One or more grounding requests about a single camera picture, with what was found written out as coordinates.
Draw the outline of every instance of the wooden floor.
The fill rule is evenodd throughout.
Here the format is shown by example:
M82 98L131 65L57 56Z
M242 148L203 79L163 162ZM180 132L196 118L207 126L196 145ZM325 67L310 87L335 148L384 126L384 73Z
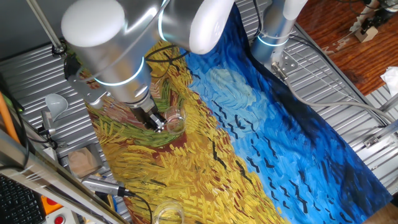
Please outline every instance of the wooden floor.
M352 6L356 12L365 9L361 2ZM308 0L297 21L364 95L384 85L380 75L387 67L398 66L398 16L365 43L360 43L349 30L357 15L350 11L348 3Z
M398 223L398 208L393 204L388 204L371 218L366 220L364 224L396 224Z

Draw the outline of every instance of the red button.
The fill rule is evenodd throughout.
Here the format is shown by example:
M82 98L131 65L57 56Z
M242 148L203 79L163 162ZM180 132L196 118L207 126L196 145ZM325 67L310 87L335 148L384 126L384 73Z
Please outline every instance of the red button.
M54 202L53 200L51 200L51 199L49 199L49 198L47 198L47 203L48 203L49 205L56 205L56 204L58 204L57 202Z
M65 223L65 219L63 218L63 216L58 216L54 220L54 224L64 224L64 223Z

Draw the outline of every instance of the metal bracket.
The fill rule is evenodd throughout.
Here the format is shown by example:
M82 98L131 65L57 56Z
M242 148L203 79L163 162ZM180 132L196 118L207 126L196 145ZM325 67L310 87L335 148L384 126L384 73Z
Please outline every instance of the metal bracket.
M369 147L371 147L371 146L373 146L374 144L379 143L379 142L380 142L380 141L379 141L379 139L378 139L377 137L372 136L372 137L370 137L369 139L367 139L365 142L363 142L363 144L365 144L365 146L366 146L367 148L369 148Z
M381 131L373 135L372 137L368 138L363 142L363 144L367 147L370 148L371 146L381 142L383 139L388 138L390 135L394 135L396 138L398 138L398 120L394 121L393 123L389 124L385 128L383 128Z
M100 109L103 105L101 97L107 94L105 88L99 86L99 88L92 90L86 83L79 82L77 78L76 75L68 77L69 84L87 103L96 109Z
M297 69L298 64L292 57L288 56L285 52L282 53L282 60L280 61L280 67L286 74L293 72Z

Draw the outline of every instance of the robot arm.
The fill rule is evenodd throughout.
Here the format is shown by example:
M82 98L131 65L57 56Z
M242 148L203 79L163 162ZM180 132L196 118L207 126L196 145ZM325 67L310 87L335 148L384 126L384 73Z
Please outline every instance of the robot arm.
M262 30L251 46L253 56L271 70L279 63L295 21L308 0L273 0L263 12Z
M220 39L234 3L171 0L155 18L165 2L79 0L62 18L62 33L84 66L91 73L102 72L96 81L127 104L146 128L156 132L164 129L166 120L150 95L150 68L144 54L160 39L196 54L208 53ZM104 70L140 35L142 38L118 63Z

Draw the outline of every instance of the van gogh painting fabric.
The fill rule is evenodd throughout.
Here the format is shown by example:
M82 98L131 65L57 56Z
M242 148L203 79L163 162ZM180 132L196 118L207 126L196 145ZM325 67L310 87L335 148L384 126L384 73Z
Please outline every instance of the van gogh painting fabric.
M195 224L362 223L391 200L352 148L253 59L236 6L210 53L148 64L160 111L187 112L183 134L145 130L112 98L88 108L115 178L152 210L175 201ZM125 201L135 223L149 223L143 202Z

